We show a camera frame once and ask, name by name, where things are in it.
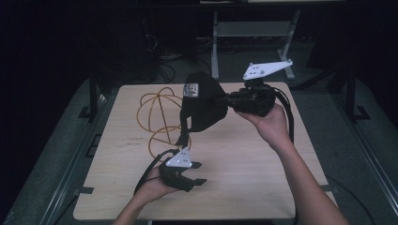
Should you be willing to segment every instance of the white bracket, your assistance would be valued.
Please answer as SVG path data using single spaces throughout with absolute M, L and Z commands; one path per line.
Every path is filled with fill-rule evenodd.
M 271 73 L 279 71 L 284 68 L 288 68 L 293 65 L 292 60 L 287 60 L 286 62 L 278 63 L 266 63 L 266 64 L 249 64 L 248 69 L 243 75 L 243 80 L 248 81 L 255 78 L 262 78 Z
M 166 162 L 166 166 L 190 168 L 192 166 L 192 161 L 191 161 L 190 150 L 188 149 L 188 147 L 185 147 L 184 149 L 179 151 L 179 153 L 177 153 L 175 156 L 170 158 Z

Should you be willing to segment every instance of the wooden table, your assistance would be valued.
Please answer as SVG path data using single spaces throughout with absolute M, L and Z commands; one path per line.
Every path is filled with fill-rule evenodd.
M 283 82 L 269 84 L 282 89 L 289 97 L 295 116 L 296 147 L 318 183 L 327 185 L 287 85 Z M 136 118 L 140 98 L 147 93 L 158 93 L 165 86 L 172 88 L 177 96 L 182 96 L 183 84 L 128 85 L 120 88 L 84 182 L 85 187 L 94 188 L 94 191 L 80 195 L 74 210 L 75 218 L 114 219 L 130 200 L 138 180 L 153 159 L 148 152 L 153 133 L 141 128 Z M 222 87 L 225 92 L 231 93 L 243 87 L 243 83 L 223 83 Z M 178 106 L 166 98 L 161 98 L 161 104 L 167 126 L 178 126 Z M 144 127 L 147 126 L 149 109 L 150 102 L 138 116 Z M 157 101 L 150 122 L 152 129 L 164 128 L 160 111 Z M 170 132 L 172 143 L 178 135 L 178 129 Z M 156 134 L 155 137 L 168 140 L 166 133 Z M 155 140 L 150 145 L 155 155 L 173 148 L 170 144 Z M 232 109 L 213 127 L 191 134 L 191 157 L 203 166 L 183 174 L 207 181 L 190 192 L 179 191 L 148 204 L 138 218 L 263 219 L 292 218 L 295 215 L 282 163 L 259 137 L 253 125 Z

